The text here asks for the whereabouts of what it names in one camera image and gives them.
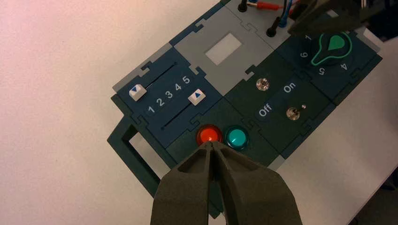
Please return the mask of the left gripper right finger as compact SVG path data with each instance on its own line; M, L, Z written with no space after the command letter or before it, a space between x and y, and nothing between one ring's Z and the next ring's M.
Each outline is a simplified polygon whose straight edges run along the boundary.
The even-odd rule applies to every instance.
M228 225L300 225L293 196L275 171L214 142L214 171Z

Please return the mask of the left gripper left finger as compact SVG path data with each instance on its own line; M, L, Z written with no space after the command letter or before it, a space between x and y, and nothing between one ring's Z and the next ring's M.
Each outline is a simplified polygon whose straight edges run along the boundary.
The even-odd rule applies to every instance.
M153 200L152 225L207 225L213 145L200 145L160 181Z

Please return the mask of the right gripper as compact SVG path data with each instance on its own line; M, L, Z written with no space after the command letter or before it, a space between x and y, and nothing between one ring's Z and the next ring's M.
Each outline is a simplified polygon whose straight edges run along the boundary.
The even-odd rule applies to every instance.
M292 36L335 33L367 28L381 41L398 36L397 0L362 0L359 10L346 10L336 17L327 12L335 5L334 0L298 0L292 9L295 23L288 29Z

